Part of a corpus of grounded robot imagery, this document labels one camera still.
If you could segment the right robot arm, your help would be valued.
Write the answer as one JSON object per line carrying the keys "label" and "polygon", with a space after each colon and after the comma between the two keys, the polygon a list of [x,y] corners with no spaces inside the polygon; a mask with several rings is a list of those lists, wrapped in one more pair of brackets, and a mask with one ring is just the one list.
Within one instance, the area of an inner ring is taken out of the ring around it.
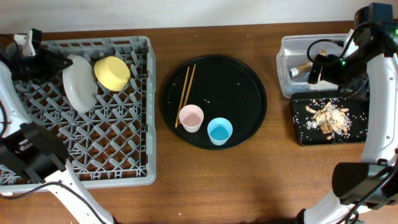
{"label": "right robot arm", "polygon": [[360,213],[397,204],[397,23],[390,4],[373,2],[354,15],[339,56],[307,55],[309,83],[338,85],[345,97],[369,100],[361,162],[340,162],[332,190],[303,209],[296,223],[356,223]]}

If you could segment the yellow bowl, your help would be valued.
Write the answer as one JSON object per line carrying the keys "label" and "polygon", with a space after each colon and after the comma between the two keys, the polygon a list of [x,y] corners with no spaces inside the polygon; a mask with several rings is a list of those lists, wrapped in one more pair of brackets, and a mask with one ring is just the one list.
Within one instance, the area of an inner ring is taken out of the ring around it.
{"label": "yellow bowl", "polygon": [[95,63],[98,81],[111,91],[121,91],[130,80],[130,71],[123,60],[115,56],[105,57]]}

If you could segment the pink cup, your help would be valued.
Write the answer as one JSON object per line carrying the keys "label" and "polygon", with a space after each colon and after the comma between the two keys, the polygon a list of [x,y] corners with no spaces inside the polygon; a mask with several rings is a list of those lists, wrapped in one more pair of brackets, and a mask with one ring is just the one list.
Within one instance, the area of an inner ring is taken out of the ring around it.
{"label": "pink cup", "polygon": [[204,120],[204,112],[197,105],[186,105],[180,110],[178,118],[187,132],[195,133],[201,127]]}

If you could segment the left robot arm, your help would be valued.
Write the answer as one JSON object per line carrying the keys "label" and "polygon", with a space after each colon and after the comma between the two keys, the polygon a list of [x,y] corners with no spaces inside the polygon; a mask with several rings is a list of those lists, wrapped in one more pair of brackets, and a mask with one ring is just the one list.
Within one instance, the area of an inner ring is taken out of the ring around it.
{"label": "left robot arm", "polygon": [[17,198],[47,189],[79,223],[116,223],[75,175],[63,142],[31,119],[16,93],[15,80],[49,80],[73,64],[41,41],[42,32],[31,29],[13,55],[1,54],[1,164],[39,183]]}

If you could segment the grey plate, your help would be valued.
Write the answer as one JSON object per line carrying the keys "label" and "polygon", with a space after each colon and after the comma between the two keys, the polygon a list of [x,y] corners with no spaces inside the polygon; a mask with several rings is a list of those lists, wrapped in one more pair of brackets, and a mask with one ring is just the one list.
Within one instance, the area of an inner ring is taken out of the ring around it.
{"label": "grey plate", "polygon": [[96,104],[98,86],[90,63],[82,56],[69,55],[73,64],[63,71],[63,87],[71,106],[87,113]]}

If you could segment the peanut shells and rice scraps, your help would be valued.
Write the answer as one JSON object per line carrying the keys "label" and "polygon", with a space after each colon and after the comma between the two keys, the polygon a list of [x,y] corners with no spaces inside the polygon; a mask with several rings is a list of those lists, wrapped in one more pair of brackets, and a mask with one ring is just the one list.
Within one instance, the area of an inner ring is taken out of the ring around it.
{"label": "peanut shells and rice scraps", "polygon": [[338,129],[346,116],[343,110],[329,111],[330,105],[326,105],[322,110],[315,112],[313,116],[320,123],[321,131],[325,134]]}

